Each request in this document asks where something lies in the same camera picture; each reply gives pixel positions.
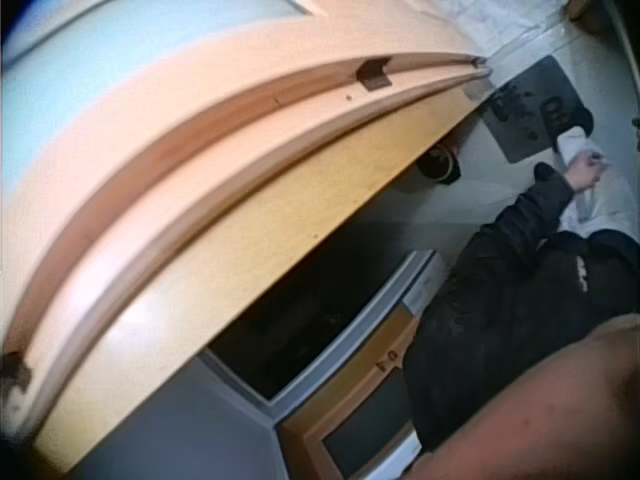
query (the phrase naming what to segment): oven window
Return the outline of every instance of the oven window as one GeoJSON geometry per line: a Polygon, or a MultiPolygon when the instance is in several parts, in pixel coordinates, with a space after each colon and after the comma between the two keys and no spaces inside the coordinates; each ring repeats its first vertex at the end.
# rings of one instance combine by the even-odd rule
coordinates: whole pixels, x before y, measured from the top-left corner
{"type": "Polygon", "coordinates": [[[410,421],[411,407],[404,376],[396,367],[323,443],[340,473],[349,478],[410,421]]]}

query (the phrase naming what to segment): door hinge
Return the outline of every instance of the door hinge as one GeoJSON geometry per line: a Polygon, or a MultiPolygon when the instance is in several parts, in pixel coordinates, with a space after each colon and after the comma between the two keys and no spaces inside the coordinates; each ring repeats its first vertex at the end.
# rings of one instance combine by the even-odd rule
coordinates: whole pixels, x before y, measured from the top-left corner
{"type": "Polygon", "coordinates": [[[367,60],[356,71],[358,80],[368,92],[392,85],[391,80],[384,73],[384,67],[391,57],[372,58],[367,60]]]}

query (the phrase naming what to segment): frosted glass panel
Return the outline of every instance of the frosted glass panel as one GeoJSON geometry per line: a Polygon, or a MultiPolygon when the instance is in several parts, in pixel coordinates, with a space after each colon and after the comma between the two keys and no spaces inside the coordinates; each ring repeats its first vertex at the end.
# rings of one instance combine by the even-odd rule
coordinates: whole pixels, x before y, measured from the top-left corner
{"type": "MultiPolygon", "coordinates": [[[[51,9],[52,2],[30,8],[51,9]]],[[[40,150],[106,90],[207,35],[295,15],[302,13],[285,0],[118,0],[86,14],[8,69],[5,65],[6,192],[40,150]]]]}

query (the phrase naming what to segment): black jacket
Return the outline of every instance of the black jacket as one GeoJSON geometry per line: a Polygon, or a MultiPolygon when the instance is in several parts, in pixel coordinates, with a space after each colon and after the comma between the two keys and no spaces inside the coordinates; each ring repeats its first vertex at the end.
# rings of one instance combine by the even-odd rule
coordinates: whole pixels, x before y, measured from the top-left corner
{"type": "Polygon", "coordinates": [[[638,311],[634,240],[611,230],[588,240],[554,234],[572,197],[557,173],[536,182],[473,236],[425,311],[404,358],[424,450],[529,367],[638,311]]]}

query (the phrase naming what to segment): bare skin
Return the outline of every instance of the bare skin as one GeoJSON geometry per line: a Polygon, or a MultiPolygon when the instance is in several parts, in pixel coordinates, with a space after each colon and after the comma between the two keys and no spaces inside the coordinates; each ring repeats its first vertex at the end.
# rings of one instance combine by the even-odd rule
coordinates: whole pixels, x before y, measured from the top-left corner
{"type": "Polygon", "coordinates": [[[406,478],[611,478],[638,445],[640,316],[629,315],[526,372],[406,478]]]}

